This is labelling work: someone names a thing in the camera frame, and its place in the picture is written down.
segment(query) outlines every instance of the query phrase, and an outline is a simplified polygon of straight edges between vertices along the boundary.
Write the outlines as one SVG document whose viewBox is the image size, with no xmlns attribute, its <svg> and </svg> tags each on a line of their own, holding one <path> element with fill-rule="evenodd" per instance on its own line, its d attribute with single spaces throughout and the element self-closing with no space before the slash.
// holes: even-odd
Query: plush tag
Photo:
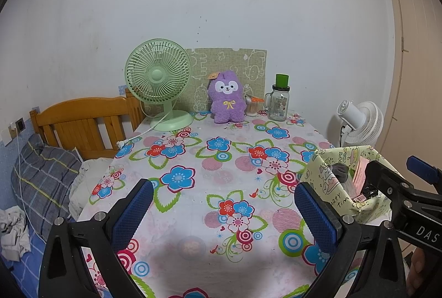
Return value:
<svg viewBox="0 0 442 298">
<path fill-rule="evenodd" d="M 218 74 L 220 74 L 220 73 L 219 73 L 219 72 L 212 72 L 212 73 L 209 75 L 208 79 L 209 79 L 209 80 L 213 80 L 213 79 L 215 79 L 216 77 L 218 77 Z"/>
</svg>

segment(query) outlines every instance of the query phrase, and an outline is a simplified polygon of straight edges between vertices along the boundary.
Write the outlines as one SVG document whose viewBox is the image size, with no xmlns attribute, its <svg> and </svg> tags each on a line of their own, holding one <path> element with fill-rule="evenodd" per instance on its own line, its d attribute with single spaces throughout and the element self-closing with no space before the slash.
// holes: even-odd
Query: jar handle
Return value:
<svg viewBox="0 0 442 298">
<path fill-rule="evenodd" d="M 266 111 L 270 110 L 270 102 L 273 92 L 267 92 L 264 96 L 264 109 Z"/>
</svg>

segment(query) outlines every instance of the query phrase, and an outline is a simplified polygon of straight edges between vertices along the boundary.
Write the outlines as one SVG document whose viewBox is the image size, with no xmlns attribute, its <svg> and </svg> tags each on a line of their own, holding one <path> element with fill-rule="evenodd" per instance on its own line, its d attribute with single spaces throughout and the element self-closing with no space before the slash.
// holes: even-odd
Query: green desk fan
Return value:
<svg viewBox="0 0 442 298">
<path fill-rule="evenodd" d="M 156 131 L 176 131 L 190 125 L 193 117 L 174 110 L 172 101 L 186 89 L 191 61 L 184 49 L 163 39 L 146 41 L 130 54 L 125 67 L 126 84 L 132 94 L 148 104 L 162 104 L 164 112 L 150 125 Z"/>
</svg>

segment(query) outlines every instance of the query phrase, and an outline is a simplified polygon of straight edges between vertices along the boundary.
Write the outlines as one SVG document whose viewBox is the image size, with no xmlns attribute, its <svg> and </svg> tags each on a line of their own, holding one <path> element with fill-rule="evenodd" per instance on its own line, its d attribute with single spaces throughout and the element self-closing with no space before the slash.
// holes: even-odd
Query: purple plush toy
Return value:
<svg viewBox="0 0 442 298">
<path fill-rule="evenodd" d="M 215 123 L 243 122 L 246 102 L 243 85 L 233 71 L 224 71 L 211 81 L 207 90 L 212 99 Z"/>
</svg>

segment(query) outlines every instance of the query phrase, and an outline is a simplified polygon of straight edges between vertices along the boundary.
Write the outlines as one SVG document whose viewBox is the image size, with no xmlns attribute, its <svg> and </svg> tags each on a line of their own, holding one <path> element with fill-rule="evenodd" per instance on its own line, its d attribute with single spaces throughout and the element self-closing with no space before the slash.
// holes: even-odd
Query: blue bedsheet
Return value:
<svg viewBox="0 0 442 298">
<path fill-rule="evenodd" d="M 11 262 L 5 260 L 6 266 L 14 267 L 11 272 L 17 281 L 22 292 L 28 298 L 38 297 L 38 278 L 40 276 L 40 266 L 43 260 L 43 252 L 45 251 L 45 243 L 35 234 L 32 227 L 29 227 L 30 247 L 31 251 L 25 253 L 20 262 Z"/>
</svg>

